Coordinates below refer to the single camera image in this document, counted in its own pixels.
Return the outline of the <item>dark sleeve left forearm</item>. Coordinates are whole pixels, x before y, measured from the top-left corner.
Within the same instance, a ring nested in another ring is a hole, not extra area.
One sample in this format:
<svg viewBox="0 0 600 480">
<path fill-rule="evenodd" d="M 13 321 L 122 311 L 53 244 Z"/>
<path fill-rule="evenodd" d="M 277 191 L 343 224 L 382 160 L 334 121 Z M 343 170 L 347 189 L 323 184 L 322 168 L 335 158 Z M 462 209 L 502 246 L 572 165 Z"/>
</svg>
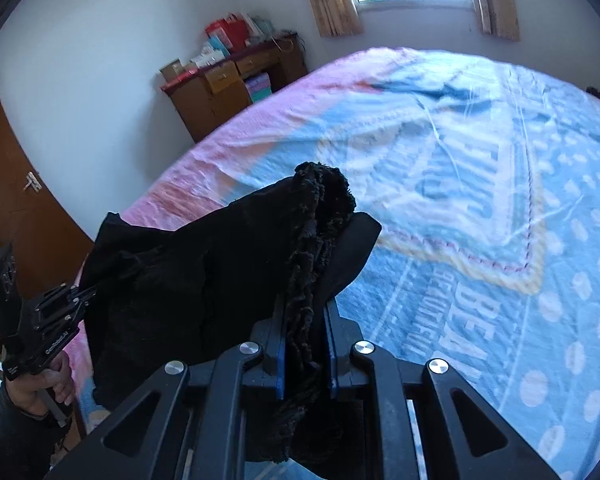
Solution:
<svg viewBox="0 0 600 480">
<path fill-rule="evenodd" d="M 0 388 L 0 479 L 43 479 L 52 456 L 68 434 L 53 414 L 17 408 L 3 382 Z"/>
</svg>

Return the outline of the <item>left hand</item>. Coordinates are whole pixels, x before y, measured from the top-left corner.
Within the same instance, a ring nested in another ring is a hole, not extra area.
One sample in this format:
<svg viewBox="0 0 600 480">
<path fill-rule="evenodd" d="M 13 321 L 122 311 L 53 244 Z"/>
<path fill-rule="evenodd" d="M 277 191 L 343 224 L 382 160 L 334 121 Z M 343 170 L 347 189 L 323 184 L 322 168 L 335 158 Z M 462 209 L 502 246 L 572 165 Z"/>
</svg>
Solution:
<svg viewBox="0 0 600 480">
<path fill-rule="evenodd" d="M 40 374 L 23 374 L 14 380 L 6 380 L 6 391 L 12 403 L 36 417 L 48 412 L 40 397 L 40 392 L 47 389 L 53 390 L 56 402 L 65 405 L 70 405 L 76 396 L 70 360 L 65 351 L 59 352 Z"/>
</svg>

